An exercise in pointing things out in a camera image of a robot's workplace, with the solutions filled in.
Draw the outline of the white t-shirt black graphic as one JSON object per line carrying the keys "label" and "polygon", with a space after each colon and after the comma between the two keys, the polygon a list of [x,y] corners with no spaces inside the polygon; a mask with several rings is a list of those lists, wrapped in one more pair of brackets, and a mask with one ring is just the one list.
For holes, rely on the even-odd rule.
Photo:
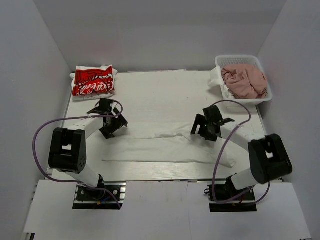
{"label": "white t-shirt black graphic", "polygon": [[190,122],[132,123],[105,140],[104,162],[204,163],[216,162],[224,141],[192,135]]}

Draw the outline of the folded red coca-cola t-shirt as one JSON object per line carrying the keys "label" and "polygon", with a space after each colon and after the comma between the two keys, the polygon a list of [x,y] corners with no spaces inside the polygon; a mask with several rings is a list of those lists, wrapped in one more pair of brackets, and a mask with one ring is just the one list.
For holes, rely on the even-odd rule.
{"label": "folded red coca-cola t-shirt", "polygon": [[71,100],[74,102],[110,98],[115,93],[118,71],[112,65],[77,66],[71,78]]}

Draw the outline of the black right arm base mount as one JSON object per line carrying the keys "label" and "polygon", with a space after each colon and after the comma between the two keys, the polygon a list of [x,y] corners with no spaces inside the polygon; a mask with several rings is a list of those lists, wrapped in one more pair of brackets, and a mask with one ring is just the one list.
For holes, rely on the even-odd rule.
{"label": "black right arm base mount", "polygon": [[208,196],[209,211],[211,213],[248,213],[257,211],[253,188],[247,187],[237,190],[231,181],[231,177],[228,177],[224,183],[217,181],[214,185],[216,200],[225,203],[220,204],[214,200],[212,184],[207,185],[203,193]]}

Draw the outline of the white plastic basket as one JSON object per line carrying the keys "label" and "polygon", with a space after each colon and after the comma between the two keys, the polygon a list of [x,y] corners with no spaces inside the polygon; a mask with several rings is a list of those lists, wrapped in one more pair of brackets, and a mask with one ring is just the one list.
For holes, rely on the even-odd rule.
{"label": "white plastic basket", "polygon": [[[265,73],[260,61],[253,55],[218,55],[215,57],[216,67],[220,66],[221,69],[223,69],[225,66],[232,64],[249,64],[259,69],[262,73]],[[263,102],[271,101],[273,94],[269,83],[267,83],[265,93],[266,96],[262,99],[235,99],[235,101],[247,106],[257,106]]]}

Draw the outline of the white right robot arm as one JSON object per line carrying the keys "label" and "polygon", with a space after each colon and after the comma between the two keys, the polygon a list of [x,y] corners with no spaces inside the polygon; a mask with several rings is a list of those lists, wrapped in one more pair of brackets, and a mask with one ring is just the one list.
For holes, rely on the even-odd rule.
{"label": "white right robot arm", "polygon": [[248,153],[249,167],[225,181],[226,192],[240,194],[250,187],[263,185],[278,178],[290,175],[293,165],[281,137],[277,134],[263,135],[243,128],[232,118],[223,118],[219,108],[211,105],[204,108],[203,115],[197,114],[191,134],[198,134],[207,141],[224,139],[218,158],[228,142],[241,147]]}

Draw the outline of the pink t-shirt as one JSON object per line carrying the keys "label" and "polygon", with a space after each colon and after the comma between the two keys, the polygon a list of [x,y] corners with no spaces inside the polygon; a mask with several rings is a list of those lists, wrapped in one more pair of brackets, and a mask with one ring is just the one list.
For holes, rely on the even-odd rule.
{"label": "pink t-shirt", "polygon": [[264,99],[268,79],[250,64],[230,64],[221,70],[223,81],[235,99]]}

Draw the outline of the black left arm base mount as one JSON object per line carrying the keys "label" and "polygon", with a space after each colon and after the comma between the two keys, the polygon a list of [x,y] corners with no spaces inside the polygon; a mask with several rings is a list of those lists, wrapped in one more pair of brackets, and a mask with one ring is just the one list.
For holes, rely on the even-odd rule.
{"label": "black left arm base mount", "polygon": [[[126,194],[125,182],[105,183],[104,188],[110,191],[123,205]],[[74,210],[120,210],[117,202],[105,191],[97,191],[78,185],[75,191],[72,208]]]}

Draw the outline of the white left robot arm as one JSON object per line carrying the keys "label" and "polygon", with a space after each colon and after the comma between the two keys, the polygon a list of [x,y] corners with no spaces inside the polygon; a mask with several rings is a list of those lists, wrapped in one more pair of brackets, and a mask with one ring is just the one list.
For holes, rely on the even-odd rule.
{"label": "white left robot arm", "polygon": [[87,139],[100,132],[108,140],[128,122],[113,106],[121,104],[115,100],[101,98],[87,116],[68,128],[56,128],[52,133],[48,165],[75,179],[79,184],[91,188],[102,187],[102,176],[87,165]]}

